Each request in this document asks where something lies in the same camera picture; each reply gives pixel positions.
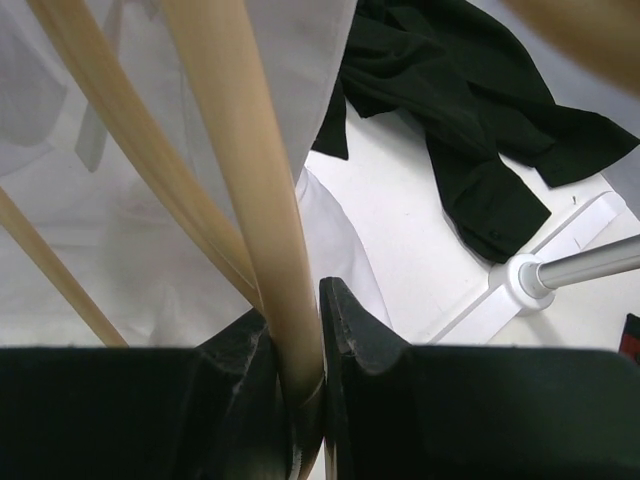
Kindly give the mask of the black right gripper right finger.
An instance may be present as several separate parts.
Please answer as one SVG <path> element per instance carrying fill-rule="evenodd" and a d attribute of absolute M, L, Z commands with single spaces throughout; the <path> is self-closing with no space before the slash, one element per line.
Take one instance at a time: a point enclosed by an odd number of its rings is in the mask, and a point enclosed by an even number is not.
<path fill-rule="evenodd" d="M 320 282 L 331 479 L 635 479 L 639 369 L 607 351 L 413 345 Z"/>

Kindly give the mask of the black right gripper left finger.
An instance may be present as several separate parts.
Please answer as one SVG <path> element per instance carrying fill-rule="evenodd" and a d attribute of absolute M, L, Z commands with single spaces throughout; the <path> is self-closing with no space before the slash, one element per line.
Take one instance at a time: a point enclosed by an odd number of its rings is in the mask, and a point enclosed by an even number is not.
<path fill-rule="evenodd" d="M 5 348 L 5 479 L 284 479 L 273 345 L 249 311 L 194 348 Z"/>

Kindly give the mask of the beige plastic hanger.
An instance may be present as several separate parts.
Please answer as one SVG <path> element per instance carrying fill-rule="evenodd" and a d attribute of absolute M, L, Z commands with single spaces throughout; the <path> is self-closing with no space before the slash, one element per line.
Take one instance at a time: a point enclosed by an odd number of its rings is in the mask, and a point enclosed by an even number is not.
<path fill-rule="evenodd" d="M 249 304 L 244 314 L 263 318 L 289 428 L 284 479 L 307 478 L 322 439 L 320 323 L 290 164 L 245 4 L 159 2 L 231 202 L 226 215 L 145 106 L 92 1 L 23 2 L 143 182 Z M 194 348 L 129 344 L 1 186 L 1 352 L 29 347 Z"/>

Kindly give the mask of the white shirt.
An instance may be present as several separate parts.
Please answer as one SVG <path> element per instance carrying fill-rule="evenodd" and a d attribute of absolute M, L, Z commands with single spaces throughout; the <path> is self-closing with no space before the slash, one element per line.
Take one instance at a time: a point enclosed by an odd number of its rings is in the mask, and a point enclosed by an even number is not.
<path fill-rule="evenodd" d="M 157 1 L 89 9 L 145 106 L 196 180 L 233 212 Z M 251 1 L 289 157 L 312 277 L 339 277 L 389 319 L 364 247 L 306 168 L 354 16 L 351 1 Z M 1 5 L 1 186 L 131 345 L 194 347 L 249 304 L 143 182 L 23 1 Z"/>

